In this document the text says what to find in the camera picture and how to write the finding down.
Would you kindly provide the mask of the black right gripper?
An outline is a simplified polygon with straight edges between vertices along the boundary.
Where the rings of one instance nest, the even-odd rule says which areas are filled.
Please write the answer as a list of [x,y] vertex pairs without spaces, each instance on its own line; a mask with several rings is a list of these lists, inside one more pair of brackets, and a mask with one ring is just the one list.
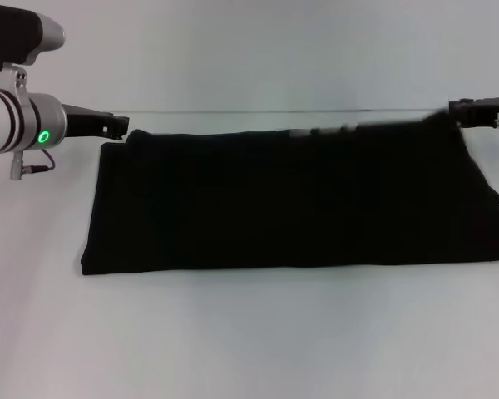
[[499,97],[450,101],[448,113],[461,127],[499,129]]

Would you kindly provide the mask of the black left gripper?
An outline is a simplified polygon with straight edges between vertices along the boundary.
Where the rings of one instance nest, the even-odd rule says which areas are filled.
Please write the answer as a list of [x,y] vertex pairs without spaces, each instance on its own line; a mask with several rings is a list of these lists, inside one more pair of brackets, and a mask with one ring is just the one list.
[[62,107],[67,116],[66,138],[99,137],[123,140],[128,134],[129,117],[66,104]]

